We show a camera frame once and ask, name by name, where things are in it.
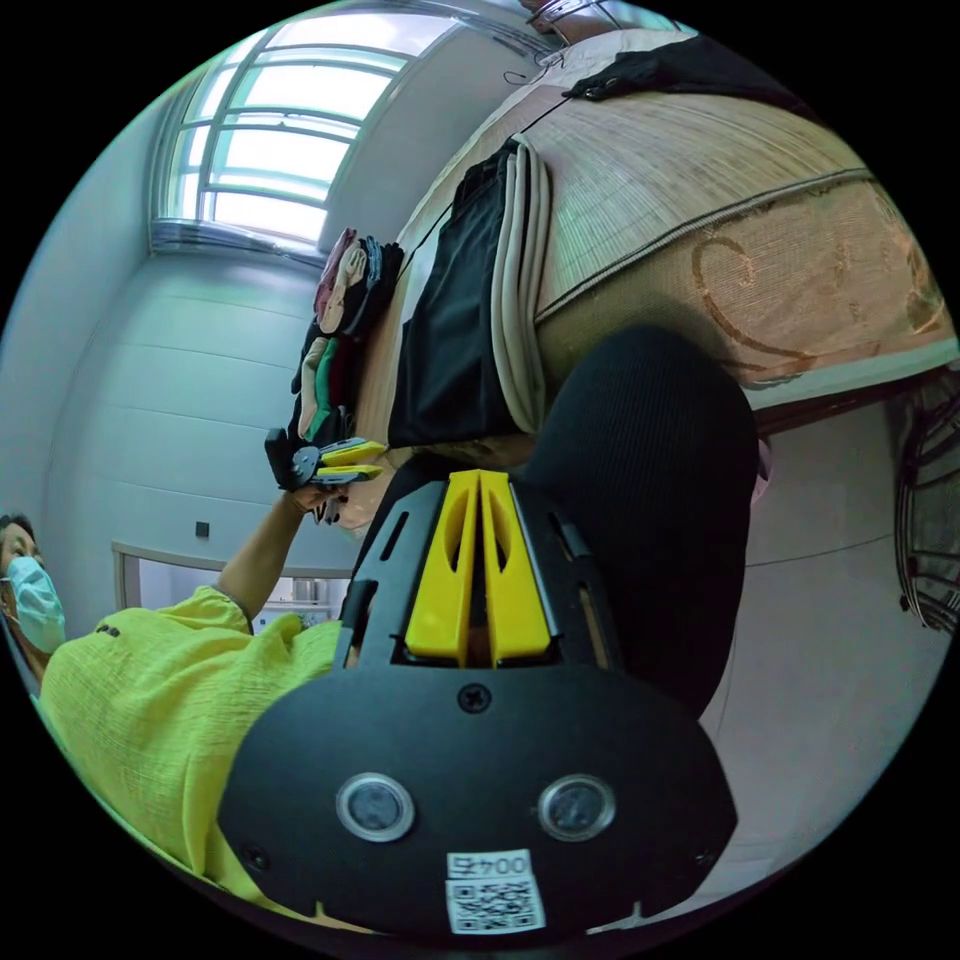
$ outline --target white wall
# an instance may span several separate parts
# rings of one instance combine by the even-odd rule
[[[139,606],[157,610],[173,604],[173,567],[154,560],[138,560],[137,575],[140,579]]]
[[[192,597],[200,587],[209,587],[217,582],[219,570],[204,570],[200,567],[170,567],[170,604],[180,603]]]
[[[263,440],[290,419],[316,282],[189,255],[132,278],[81,364],[50,473],[45,552],[72,633],[114,605],[112,541],[226,562],[253,532],[278,493]],[[289,565],[350,569],[356,551],[308,520]]]
[[[149,107],[67,199],[10,312],[0,353],[0,511],[23,510],[42,536],[44,474],[74,369],[101,318],[147,255],[145,169],[159,122]],[[12,410],[17,416],[11,416]]]
[[[437,174],[515,92],[504,73],[539,73],[532,59],[464,27],[408,69],[389,101],[368,118],[334,187],[324,249],[348,226],[381,243],[396,240]]]

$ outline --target face mask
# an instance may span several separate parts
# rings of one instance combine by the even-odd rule
[[[27,642],[42,653],[53,653],[67,639],[63,607],[50,575],[33,557],[15,557],[4,577],[13,589],[17,616]]]

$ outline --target yellow plastic part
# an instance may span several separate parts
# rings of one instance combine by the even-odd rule
[[[487,585],[487,626],[493,664],[546,653],[550,631],[533,575],[516,504],[505,473],[481,471],[481,516]],[[506,558],[503,569],[499,543]]]
[[[318,467],[315,477],[337,477],[340,474],[353,476],[359,474],[356,477],[358,481],[363,480],[375,480],[380,474],[383,473],[383,467],[374,466],[372,463],[345,463],[342,466],[331,467],[324,466]]]
[[[325,467],[352,467],[355,464],[363,463],[364,460],[375,460],[377,457],[382,457],[386,451],[387,448],[382,443],[367,440],[355,447],[325,453],[321,457],[321,462]]]
[[[461,668],[467,664],[480,473],[450,474],[407,626],[407,649],[415,657],[456,660]]]

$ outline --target label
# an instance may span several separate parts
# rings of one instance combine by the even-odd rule
[[[448,853],[447,913],[456,934],[542,930],[547,921],[530,851]]]

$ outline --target floor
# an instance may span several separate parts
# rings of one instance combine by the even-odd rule
[[[899,605],[901,425],[902,408],[878,404],[771,441],[733,652],[701,718],[740,825],[697,895],[670,916],[816,846],[883,772],[933,686],[948,638]]]

